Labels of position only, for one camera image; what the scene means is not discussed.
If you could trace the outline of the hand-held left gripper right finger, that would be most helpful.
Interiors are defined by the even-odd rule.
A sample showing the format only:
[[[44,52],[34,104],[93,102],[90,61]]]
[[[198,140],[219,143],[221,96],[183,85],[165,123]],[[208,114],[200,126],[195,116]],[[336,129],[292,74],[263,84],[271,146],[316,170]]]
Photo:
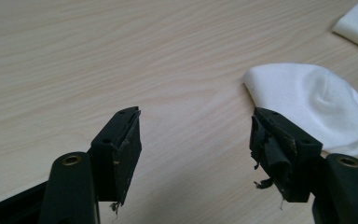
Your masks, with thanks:
[[[289,203],[306,203],[311,193],[311,166],[323,144],[278,112],[257,107],[252,115],[251,157],[267,179],[258,189],[275,185]]]

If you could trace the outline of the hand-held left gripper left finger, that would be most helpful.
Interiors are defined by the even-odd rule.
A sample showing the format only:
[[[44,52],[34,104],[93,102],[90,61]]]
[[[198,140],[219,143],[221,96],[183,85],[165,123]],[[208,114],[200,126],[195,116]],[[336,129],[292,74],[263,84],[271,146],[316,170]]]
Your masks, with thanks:
[[[140,115],[138,106],[118,111],[88,150],[98,201],[110,202],[115,213],[125,202],[142,151]]]

